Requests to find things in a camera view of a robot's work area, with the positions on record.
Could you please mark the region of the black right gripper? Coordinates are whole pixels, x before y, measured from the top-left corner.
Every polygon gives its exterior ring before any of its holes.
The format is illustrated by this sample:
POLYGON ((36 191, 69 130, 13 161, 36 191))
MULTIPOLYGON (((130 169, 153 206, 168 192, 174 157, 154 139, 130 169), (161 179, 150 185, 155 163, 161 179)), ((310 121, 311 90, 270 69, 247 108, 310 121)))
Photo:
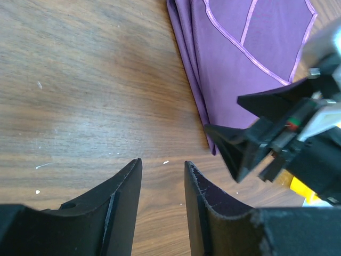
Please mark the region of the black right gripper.
POLYGON ((238 105, 257 116, 249 129, 206 124, 232 179, 240 183, 268 154, 259 174, 273 181, 286 169, 317 196, 340 203, 340 62, 326 57, 290 85, 241 95, 238 105))

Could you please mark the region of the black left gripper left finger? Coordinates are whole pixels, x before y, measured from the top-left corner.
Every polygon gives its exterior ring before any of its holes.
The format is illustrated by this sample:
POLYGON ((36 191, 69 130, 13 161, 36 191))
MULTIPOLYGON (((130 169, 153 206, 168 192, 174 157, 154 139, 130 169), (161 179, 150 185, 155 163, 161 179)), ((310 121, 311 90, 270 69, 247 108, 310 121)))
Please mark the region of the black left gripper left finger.
POLYGON ((35 210, 1 205, 1 255, 131 255, 142 161, 61 204, 35 210))

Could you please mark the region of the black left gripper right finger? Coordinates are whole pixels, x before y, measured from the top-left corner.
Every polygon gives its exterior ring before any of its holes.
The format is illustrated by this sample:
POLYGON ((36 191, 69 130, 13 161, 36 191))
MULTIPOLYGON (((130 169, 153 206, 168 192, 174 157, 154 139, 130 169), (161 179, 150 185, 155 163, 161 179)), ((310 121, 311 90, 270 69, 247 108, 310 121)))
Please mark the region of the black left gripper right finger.
POLYGON ((253 208, 190 161, 184 187, 192 255, 340 255, 339 207, 253 208))

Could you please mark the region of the purple cloth napkin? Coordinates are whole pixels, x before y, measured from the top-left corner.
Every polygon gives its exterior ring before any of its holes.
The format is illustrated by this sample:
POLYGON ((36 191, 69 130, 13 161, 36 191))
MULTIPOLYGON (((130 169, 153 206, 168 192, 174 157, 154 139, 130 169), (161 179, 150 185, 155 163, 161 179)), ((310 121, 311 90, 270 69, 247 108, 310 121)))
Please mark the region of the purple cloth napkin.
POLYGON ((203 125, 245 129, 255 115, 238 96, 293 82, 317 13, 309 1, 168 1, 203 125))

